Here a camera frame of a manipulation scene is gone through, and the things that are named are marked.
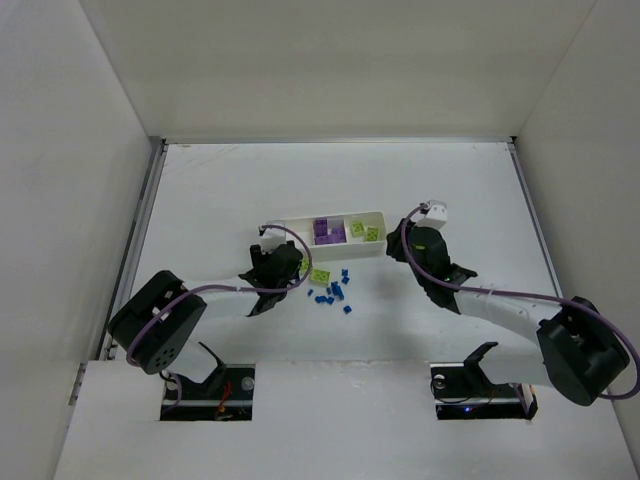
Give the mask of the purple lego brick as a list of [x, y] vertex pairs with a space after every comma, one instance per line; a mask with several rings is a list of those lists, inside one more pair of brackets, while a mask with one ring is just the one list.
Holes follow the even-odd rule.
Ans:
[[335, 245], [347, 242], [346, 231], [344, 229], [334, 229], [327, 236], [315, 237], [316, 245]]

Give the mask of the purple curved studded lego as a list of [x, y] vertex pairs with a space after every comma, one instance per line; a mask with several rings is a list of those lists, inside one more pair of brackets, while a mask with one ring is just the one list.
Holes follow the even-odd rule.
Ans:
[[329, 234], [328, 219], [317, 218], [313, 221], [313, 231], [315, 237], [324, 237]]

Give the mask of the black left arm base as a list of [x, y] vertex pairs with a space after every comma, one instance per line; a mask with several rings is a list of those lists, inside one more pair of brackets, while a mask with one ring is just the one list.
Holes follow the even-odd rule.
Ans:
[[253, 416], [256, 366], [228, 364], [202, 342], [190, 342], [163, 372], [159, 419], [242, 422]]

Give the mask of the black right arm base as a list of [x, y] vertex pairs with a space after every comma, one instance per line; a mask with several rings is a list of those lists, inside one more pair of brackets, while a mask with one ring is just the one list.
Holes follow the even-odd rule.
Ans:
[[430, 390], [438, 420], [530, 421], [538, 411], [535, 391], [517, 383], [492, 383], [481, 369], [497, 342], [485, 342], [462, 362], [430, 364]]

